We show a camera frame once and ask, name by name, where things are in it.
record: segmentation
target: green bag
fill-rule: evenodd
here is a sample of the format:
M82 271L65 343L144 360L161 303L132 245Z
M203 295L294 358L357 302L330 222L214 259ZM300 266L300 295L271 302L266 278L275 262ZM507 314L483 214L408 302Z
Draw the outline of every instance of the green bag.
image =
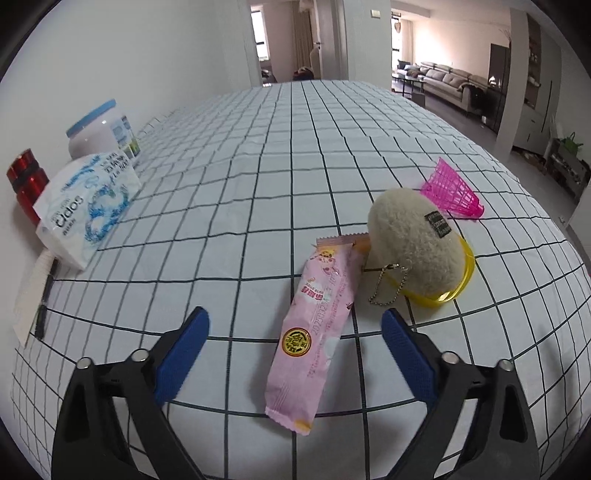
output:
M566 150L568 150L570 153L572 153L575 157L577 156L577 153L579 152L579 147L583 146L582 143L576 143L574 141L574 132L569 137L563 138L562 143L564 144L564 147L566 148Z

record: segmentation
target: white tablecloth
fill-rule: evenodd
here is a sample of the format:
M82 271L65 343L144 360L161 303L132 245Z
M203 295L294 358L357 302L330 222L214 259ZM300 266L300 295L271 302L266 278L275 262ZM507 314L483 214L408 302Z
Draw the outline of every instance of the white tablecloth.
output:
M366 231L386 189L419 189L443 157L485 205L451 222L477 256L457 301L396 307L441 351L515 361L540 446L555 468L591 413L589 278L579 256L517 179L449 124L364 83L303 82L211 99L142 132L143 189L83 273L60 268L43 342L16 353L14 410L49 478L54 428L74 363L149 348L194 306L212 325L168 418L208 478L377 479L426 408L413 399L371 306L370 258L309 437L264 415L282 320L317 237ZM474 403L439 473L462 447ZM150 471L133 425L124 431Z

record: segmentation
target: blue gripper pad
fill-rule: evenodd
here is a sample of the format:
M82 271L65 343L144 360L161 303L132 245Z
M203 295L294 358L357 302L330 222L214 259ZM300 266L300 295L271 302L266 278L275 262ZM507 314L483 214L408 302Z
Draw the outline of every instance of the blue gripper pad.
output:
M160 407L177 396L208 335L209 315L201 309L190 320L156 372L154 397Z
M382 315L382 337L415 398L430 408L437 400L435 372L390 310Z

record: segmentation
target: plastic shuttlecock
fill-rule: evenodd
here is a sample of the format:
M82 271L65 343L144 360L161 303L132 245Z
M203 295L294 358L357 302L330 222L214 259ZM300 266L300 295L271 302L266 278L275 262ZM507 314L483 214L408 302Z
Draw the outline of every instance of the plastic shuttlecock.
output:
M466 182L442 158L421 193L441 210L466 218L480 218L484 206Z

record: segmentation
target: red metal cap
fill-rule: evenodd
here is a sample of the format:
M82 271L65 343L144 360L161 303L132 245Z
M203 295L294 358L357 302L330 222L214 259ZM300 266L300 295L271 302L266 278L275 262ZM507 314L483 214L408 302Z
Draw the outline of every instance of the red metal cap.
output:
M41 192L49 183L45 171L39 167L39 163L33 156L31 149L21 153L10 165L6 176L17 194L17 201L27 216L37 226L39 217L35 213L33 205Z
M12 188L15 192L18 192L22 185L27 181L33 173L39 169L39 163L35 159L33 152L30 148L27 148L12 162L12 165L8 168L6 176L10 181Z

